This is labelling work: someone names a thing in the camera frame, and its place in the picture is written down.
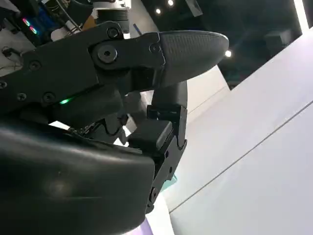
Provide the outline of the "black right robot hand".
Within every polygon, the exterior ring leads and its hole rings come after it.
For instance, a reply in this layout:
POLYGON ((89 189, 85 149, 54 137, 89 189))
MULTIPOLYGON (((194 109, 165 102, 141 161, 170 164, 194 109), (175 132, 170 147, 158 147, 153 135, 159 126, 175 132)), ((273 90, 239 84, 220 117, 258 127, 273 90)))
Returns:
POLYGON ((220 33, 125 39, 112 21, 23 54, 0 79, 0 232, 119 235, 139 226, 187 146, 187 80, 220 33))

